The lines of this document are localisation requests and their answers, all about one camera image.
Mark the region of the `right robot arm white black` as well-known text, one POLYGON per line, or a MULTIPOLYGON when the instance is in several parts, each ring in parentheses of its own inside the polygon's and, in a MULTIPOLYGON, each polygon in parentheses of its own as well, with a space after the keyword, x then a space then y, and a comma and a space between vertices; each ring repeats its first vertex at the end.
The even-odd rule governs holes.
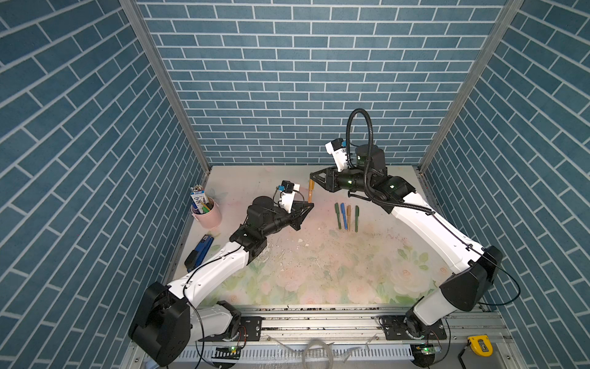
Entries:
POLYGON ((346 190, 350 197, 380 206, 401 221, 436 252, 451 275, 434 292, 411 307, 403 320, 407 335, 421 339, 455 311, 471 311, 502 271, 503 253, 483 247, 433 210, 407 180, 389 175, 384 151, 374 145, 356 147, 356 159, 342 138, 325 145, 334 166, 310 174, 329 192, 346 190))

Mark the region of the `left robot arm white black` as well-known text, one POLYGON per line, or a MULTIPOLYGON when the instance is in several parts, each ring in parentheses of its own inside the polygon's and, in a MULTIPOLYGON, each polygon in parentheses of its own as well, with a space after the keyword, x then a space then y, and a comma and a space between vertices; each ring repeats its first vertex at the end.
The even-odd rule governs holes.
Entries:
POLYGON ((226 301, 201 309, 199 305, 215 288, 248 266, 267 247, 269 235, 285 227, 298 231, 314 205, 293 201, 290 208, 259 196, 247 209, 243 224, 218 253, 169 284, 155 282, 141 297, 128 331, 135 342, 159 366, 171 364, 196 340, 208 336, 233 338, 241 312, 226 301))

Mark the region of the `blue pen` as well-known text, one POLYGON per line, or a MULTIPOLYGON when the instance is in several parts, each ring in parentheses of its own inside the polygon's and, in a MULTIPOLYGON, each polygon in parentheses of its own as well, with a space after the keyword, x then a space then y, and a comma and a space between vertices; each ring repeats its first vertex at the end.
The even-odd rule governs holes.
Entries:
POLYGON ((345 230, 349 230, 349 221, 350 221, 350 215, 349 215, 349 207, 345 204, 345 203, 341 203, 340 204, 340 211, 341 211, 341 215, 342 215, 342 222, 343 222, 343 226, 345 230))

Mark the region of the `dark green pen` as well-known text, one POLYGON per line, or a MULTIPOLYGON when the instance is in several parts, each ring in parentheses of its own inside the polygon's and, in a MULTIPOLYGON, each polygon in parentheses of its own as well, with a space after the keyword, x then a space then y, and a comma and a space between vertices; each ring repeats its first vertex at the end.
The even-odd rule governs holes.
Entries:
POLYGON ((354 213, 354 230, 357 233, 359 230, 359 217, 360 217, 360 207, 355 205, 355 213, 354 213))

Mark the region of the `brown pen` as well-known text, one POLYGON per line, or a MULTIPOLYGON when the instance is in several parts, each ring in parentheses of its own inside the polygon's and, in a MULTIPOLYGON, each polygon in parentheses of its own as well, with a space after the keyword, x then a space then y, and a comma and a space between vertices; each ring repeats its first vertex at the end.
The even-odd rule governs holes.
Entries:
POLYGON ((308 183, 308 196, 307 196, 307 202, 308 203, 312 203, 313 202, 314 185, 315 185, 314 180, 313 179, 310 179, 309 180, 309 183, 308 183))

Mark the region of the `light green pen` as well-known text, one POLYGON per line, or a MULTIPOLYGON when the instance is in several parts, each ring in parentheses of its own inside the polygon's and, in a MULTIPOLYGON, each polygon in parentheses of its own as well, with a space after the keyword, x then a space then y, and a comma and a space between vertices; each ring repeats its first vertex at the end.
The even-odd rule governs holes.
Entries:
POLYGON ((336 202, 334 204, 334 209, 335 209, 335 213, 336 213, 337 225, 338 225, 338 228, 341 230, 342 229, 342 222, 341 222, 341 218, 340 218, 340 204, 338 202, 336 202))

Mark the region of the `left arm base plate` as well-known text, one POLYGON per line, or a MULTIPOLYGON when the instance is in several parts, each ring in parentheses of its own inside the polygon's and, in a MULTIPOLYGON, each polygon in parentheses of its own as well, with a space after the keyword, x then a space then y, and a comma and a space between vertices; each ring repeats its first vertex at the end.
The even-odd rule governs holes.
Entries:
POLYGON ((240 340, 246 344, 251 341, 259 341, 261 339, 262 322, 263 318, 261 316, 241 317, 239 322, 230 323, 229 328, 225 332, 219 335, 206 335, 200 341, 221 342, 240 340))

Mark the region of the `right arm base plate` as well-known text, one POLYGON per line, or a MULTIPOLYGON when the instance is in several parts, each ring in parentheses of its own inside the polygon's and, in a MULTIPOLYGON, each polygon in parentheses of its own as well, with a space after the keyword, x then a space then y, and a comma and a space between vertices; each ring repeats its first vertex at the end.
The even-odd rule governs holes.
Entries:
POLYGON ((406 315, 380 315, 376 317, 387 341, 426 340, 433 338, 447 339, 445 325, 441 320, 435 324, 426 326, 416 318, 408 318, 406 315))

